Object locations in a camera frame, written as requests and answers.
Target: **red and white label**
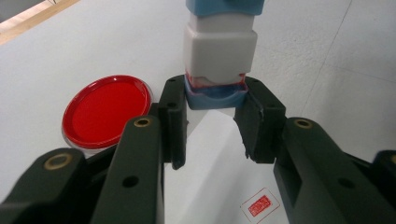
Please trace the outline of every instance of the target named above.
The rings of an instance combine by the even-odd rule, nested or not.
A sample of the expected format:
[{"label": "red and white label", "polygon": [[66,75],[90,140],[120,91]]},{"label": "red and white label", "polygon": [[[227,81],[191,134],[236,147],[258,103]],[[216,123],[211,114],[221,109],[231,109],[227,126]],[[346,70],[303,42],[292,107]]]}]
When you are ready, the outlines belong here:
[{"label": "red and white label", "polygon": [[259,223],[280,206],[269,189],[262,189],[241,205],[250,222]]}]

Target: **wooden edge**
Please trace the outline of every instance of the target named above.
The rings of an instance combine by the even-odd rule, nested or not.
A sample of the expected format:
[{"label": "wooden edge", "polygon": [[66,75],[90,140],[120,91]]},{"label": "wooden edge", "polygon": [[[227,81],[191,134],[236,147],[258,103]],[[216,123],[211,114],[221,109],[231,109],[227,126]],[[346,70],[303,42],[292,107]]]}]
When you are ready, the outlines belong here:
[{"label": "wooden edge", "polygon": [[21,22],[20,24],[12,27],[11,29],[3,32],[0,34],[0,45],[7,43],[9,40],[21,35],[25,31],[35,27],[40,22],[47,20],[48,18],[58,14],[59,12],[63,11],[64,9],[74,5],[79,0],[63,0],[52,7],[49,7],[33,17],[27,19],[26,21]]}]

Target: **red lid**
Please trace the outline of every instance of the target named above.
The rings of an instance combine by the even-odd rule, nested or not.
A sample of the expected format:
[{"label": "red lid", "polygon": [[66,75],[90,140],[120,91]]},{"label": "red lid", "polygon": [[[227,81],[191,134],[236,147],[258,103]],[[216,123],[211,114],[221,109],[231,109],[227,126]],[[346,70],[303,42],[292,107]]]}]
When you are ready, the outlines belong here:
[{"label": "red lid", "polygon": [[99,79],[82,91],[64,111],[64,136],[77,147],[97,149],[120,141],[126,122],[146,115],[151,104],[149,88],[135,77]]}]

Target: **red rectangle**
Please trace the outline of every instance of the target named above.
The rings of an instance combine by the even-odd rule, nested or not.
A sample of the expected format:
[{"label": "red rectangle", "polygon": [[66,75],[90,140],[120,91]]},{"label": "red rectangle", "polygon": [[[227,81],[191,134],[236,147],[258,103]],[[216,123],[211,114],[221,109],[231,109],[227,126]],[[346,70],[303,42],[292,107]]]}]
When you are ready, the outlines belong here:
[{"label": "red rectangle", "polygon": [[254,217],[257,216],[260,212],[264,211],[266,208],[271,206],[271,201],[268,199],[266,195],[260,197],[255,203],[253,203],[249,208],[248,211]]}]

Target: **wooden floor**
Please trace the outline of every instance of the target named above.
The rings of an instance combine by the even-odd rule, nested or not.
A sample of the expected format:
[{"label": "wooden floor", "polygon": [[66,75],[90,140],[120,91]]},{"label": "wooden floor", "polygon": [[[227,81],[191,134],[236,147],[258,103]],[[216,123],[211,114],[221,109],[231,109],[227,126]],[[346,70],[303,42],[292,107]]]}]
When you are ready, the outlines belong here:
[{"label": "wooden floor", "polygon": [[45,0],[0,23],[0,45],[72,6],[78,0]]}]

